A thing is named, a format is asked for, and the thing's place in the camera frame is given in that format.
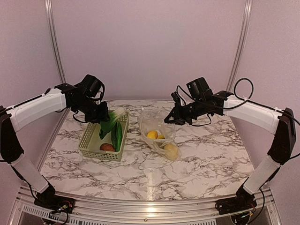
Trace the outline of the orange yellow mango toy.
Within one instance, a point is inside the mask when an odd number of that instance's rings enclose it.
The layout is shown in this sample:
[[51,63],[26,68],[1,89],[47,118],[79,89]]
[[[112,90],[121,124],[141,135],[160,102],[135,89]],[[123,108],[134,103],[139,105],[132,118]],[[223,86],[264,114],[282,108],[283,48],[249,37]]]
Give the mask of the orange yellow mango toy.
[[164,139],[165,137],[164,137],[163,134],[159,135],[156,130],[153,130],[153,131],[148,132],[147,138],[150,138],[150,139]]

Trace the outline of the clear zip top bag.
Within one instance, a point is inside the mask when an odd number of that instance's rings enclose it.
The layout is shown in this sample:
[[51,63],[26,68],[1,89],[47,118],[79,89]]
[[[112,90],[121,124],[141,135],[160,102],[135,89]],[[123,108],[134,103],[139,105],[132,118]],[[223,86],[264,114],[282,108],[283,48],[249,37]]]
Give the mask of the clear zip top bag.
[[180,150],[174,139],[176,129],[174,124],[164,122],[168,112],[161,109],[142,109],[138,116],[138,126],[142,139],[160,156],[177,161],[180,158]]

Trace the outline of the yellow lemon toy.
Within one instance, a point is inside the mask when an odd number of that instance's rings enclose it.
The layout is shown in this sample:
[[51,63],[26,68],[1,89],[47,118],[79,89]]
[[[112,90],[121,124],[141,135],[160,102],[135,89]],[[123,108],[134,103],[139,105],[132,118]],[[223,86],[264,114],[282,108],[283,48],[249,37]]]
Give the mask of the yellow lemon toy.
[[178,147],[172,143],[168,143],[164,146],[165,157],[169,160],[175,161],[178,159],[179,150]]

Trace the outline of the green lime toy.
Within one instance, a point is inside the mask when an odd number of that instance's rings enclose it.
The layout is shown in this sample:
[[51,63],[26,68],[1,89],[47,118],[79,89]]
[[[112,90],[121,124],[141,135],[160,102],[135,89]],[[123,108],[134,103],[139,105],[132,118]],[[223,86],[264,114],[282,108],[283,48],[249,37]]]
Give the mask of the green lime toy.
[[156,145],[159,148],[163,148],[165,145],[167,145],[169,142],[166,139],[156,139]]

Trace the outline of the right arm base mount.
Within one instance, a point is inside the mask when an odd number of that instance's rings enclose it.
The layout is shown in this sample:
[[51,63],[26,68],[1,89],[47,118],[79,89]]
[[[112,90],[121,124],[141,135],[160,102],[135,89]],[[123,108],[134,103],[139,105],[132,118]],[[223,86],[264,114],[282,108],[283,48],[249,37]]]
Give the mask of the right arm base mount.
[[254,209],[256,206],[254,194],[249,194],[243,187],[237,190],[235,197],[219,199],[215,203],[215,209],[220,215]]

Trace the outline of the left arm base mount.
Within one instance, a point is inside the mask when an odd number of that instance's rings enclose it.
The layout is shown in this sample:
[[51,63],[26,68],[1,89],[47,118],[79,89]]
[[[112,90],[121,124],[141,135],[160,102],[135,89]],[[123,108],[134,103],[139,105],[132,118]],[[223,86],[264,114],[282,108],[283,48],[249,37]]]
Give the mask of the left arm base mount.
[[55,188],[48,183],[48,187],[44,192],[36,192],[34,204],[52,210],[52,214],[61,212],[71,214],[75,200],[73,198],[56,195]]

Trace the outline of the green perforated plastic basket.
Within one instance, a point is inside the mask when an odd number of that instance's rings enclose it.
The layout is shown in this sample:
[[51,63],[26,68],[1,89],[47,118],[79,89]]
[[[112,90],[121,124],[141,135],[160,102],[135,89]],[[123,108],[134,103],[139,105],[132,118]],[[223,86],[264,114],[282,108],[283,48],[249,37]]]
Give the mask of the green perforated plastic basket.
[[89,123],[82,135],[82,138],[78,144],[78,149],[81,151],[83,156],[89,158],[107,159],[120,161],[122,158],[123,149],[125,146],[125,139],[128,130],[129,113],[125,111],[125,115],[118,119],[118,122],[122,126],[123,138],[119,152],[102,151],[99,150],[101,144],[109,143],[111,141],[111,132],[109,132],[103,140],[99,137],[100,124]]

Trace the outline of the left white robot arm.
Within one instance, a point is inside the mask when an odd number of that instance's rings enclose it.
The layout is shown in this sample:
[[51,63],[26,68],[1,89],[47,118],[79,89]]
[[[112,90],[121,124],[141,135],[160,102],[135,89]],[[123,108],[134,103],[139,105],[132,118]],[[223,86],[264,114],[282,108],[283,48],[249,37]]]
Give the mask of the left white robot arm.
[[45,93],[0,110],[0,160],[14,168],[39,194],[48,208],[59,205],[55,191],[33,163],[24,155],[17,132],[41,118],[71,109],[82,112],[85,123],[108,121],[108,106],[103,101],[105,85],[101,81],[59,84]]

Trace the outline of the green bok choy toy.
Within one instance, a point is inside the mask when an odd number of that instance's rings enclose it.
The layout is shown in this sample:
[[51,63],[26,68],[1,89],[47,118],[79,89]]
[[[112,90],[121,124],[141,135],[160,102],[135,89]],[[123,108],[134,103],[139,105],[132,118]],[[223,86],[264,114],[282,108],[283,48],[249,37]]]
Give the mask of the green bok choy toy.
[[99,137],[101,140],[105,138],[105,136],[112,131],[115,124],[118,122],[118,119],[125,115],[125,109],[120,107],[114,111],[109,111],[110,119],[108,121],[100,122],[100,131]]

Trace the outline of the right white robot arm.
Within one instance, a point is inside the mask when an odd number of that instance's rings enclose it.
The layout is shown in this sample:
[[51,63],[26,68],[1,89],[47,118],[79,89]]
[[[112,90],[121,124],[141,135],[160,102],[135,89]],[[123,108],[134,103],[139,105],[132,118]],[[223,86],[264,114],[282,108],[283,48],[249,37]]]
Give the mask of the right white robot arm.
[[244,192],[235,196],[232,206],[237,210],[244,209],[250,203],[250,195],[270,181],[281,166],[292,158],[296,142],[296,129],[293,111],[289,108],[281,110],[253,103],[248,98],[237,98],[233,93],[220,91],[216,94],[206,91],[193,97],[193,102],[182,105],[179,95],[174,92],[174,107],[165,118],[165,123],[176,125],[193,125],[198,117],[208,115],[228,116],[234,120],[241,131],[242,139],[249,141],[246,130],[250,129],[252,138],[257,137],[255,131],[267,136],[269,149],[266,156],[256,165],[255,171],[242,185]]

